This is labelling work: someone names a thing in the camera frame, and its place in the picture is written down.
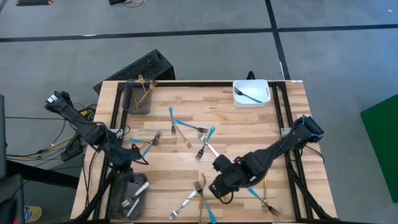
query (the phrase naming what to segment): yellow object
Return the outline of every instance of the yellow object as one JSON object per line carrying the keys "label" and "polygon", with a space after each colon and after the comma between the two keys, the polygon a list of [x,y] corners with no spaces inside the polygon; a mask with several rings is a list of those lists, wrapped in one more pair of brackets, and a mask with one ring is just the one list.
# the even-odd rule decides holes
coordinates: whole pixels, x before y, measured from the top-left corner
{"label": "yellow object", "polygon": [[84,110],[84,111],[80,112],[80,114],[83,115],[83,116],[85,117],[85,116],[88,115],[88,111],[87,111],[87,110]]}
{"label": "yellow object", "polygon": [[24,211],[26,223],[37,222],[43,214],[43,210],[39,206],[25,206]]}

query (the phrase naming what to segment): black floor stripe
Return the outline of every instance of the black floor stripe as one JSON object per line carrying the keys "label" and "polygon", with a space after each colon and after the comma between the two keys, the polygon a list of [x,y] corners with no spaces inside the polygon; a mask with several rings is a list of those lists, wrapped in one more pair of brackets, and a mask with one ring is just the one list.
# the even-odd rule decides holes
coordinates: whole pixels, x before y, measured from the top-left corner
{"label": "black floor stripe", "polygon": [[363,25],[363,26],[331,26],[331,27],[287,27],[287,28],[237,28],[237,29],[214,29],[214,30],[186,30],[165,32],[142,32],[125,34],[98,34],[98,35],[66,35],[53,37],[3,37],[0,42],[35,42],[52,40],[95,40],[95,39],[118,39],[135,37],[173,37],[186,35],[214,35],[214,34],[260,34],[278,32],[316,32],[316,31],[339,31],[339,30],[376,30],[376,29],[398,29],[398,24]]}
{"label": "black floor stripe", "polygon": [[315,32],[315,31],[372,30],[372,29],[398,29],[398,24],[326,26],[326,27],[287,27],[287,28],[278,28],[278,32]]}
{"label": "black floor stripe", "polygon": [[271,28],[213,29],[213,30],[186,30],[186,31],[170,31],[170,32],[143,32],[143,33],[130,33],[130,34],[69,35],[69,36],[54,36],[54,37],[10,37],[10,38],[0,38],[0,42],[93,40],[93,39],[172,37],[172,36],[185,36],[185,35],[214,35],[214,34],[258,34],[266,32],[272,32],[272,29]]}
{"label": "black floor stripe", "polygon": [[278,33],[276,20],[275,20],[275,14],[274,14],[274,10],[272,9],[272,5],[271,5],[271,0],[265,0],[265,1],[266,1],[266,5],[267,5],[267,10],[268,10],[269,21],[271,23],[271,28],[273,30],[272,34],[274,35],[276,51],[278,53],[280,64],[282,65],[282,74],[286,80],[290,80],[290,73],[289,73],[289,69],[287,68],[285,53],[284,53],[284,49],[282,47],[282,42],[280,41],[280,36]]}
{"label": "black floor stripe", "polygon": [[6,3],[7,3],[7,0],[2,0],[1,1],[1,3],[0,3],[0,13],[1,13],[2,9],[4,8],[4,6],[6,5]]}

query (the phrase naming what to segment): green panel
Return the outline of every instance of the green panel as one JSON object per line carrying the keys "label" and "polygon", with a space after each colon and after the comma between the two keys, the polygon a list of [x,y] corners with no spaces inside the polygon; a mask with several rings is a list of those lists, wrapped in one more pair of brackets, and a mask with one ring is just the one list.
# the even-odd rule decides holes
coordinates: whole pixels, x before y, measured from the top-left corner
{"label": "green panel", "polygon": [[398,202],[398,95],[361,112],[392,201]]}

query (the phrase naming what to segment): metal rod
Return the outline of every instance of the metal rod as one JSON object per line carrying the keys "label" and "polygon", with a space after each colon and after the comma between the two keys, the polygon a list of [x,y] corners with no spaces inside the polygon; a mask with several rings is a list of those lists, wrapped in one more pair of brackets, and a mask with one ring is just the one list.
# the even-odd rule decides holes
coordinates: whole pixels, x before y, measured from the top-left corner
{"label": "metal rod", "polygon": [[[282,96],[283,96],[284,102],[285,102],[287,122],[289,124],[289,127],[292,127],[293,117],[292,117],[292,110],[290,109],[289,97],[287,96],[286,83],[282,82],[281,90],[282,90]],[[298,150],[293,150],[293,153],[294,153],[294,156],[296,159],[298,177],[302,181],[304,187],[307,188],[307,182],[305,181],[305,173],[304,173],[303,162],[301,160],[300,153]],[[304,198],[304,204],[305,204],[305,212],[307,213],[307,218],[313,218],[311,205],[306,198]]]}
{"label": "metal rod", "polygon": [[[282,128],[284,128],[284,122],[283,122],[283,117],[282,117],[282,110],[280,109],[278,90],[277,90],[276,86],[274,86],[272,88],[272,93],[274,95],[275,109],[276,109],[276,114],[278,117],[279,128],[282,129]],[[292,160],[290,159],[289,152],[286,152],[284,155],[285,155],[286,168],[288,168],[289,166],[291,166]],[[299,200],[297,198],[297,191],[295,188],[294,180],[290,176],[288,176],[288,180],[289,180],[290,194],[292,196],[294,216],[295,216],[295,219],[298,220],[299,218],[301,218],[301,213],[300,213]]]}
{"label": "metal rod", "polygon": [[5,178],[6,174],[6,112],[4,96],[0,95],[0,180]]}
{"label": "metal rod", "polygon": [[[112,119],[111,119],[111,125],[109,126],[109,128],[113,129],[116,125],[116,118],[118,117],[118,109],[119,109],[119,104],[120,104],[120,97],[121,97],[121,93],[122,90],[119,90],[116,92],[116,98],[115,98],[115,102],[113,105],[113,112],[112,112]],[[104,181],[106,179],[106,174],[108,171],[108,164],[109,164],[109,159],[105,156],[104,157],[104,161],[102,164],[102,168],[101,168],[101,174],[100,174],[100,178],[99,178],[99,183],[98,186],[102,186],[104,184]],[[100,217],[100,210],[101,210],[101,200],[97,203],[95,209],[94,209],[94,213],[93,213],[93,219],[99,219]]]}
{"label": "metal rod", "polygon": [[78,177],[8,160],[7,177],[11,177],[14,174],[20,174],[25,180],[33,180],[45,184],[68,187],[71,189],[77,189],[79,184]]}

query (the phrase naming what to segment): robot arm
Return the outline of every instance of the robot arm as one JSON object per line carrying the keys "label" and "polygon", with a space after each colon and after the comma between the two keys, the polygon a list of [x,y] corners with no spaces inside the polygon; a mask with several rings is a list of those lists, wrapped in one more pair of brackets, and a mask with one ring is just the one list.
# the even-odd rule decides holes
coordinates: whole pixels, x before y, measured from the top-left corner
{"label": "robot arm", "polygon": [[104,151],[109,161],[119,170],[130,167],[131,161],[137,161],[142,158],[138,148],[125,149],[121,147],[116,142],[116,134],[110,131],[105,124],[88,121],[82,116],[73,107],[68,93],[55,91],[46,100],[45,108],[63,116],[76,126],[83,139],[97,151]]}
{"label": "robot arm", "polygon": [[258,184],[267,174],[272,161],[291,149],[300,149],[308,142],[318,142],[323,131],[311,117],[301,117],[293,124],[288,135],[284,136],[267,149],[249,152],[243,157],[235,158],[232,163],[226,156],[218,156],[213,166],[220,171],[209,186],[213,195],[220,199],[240,187],[251,187]]}

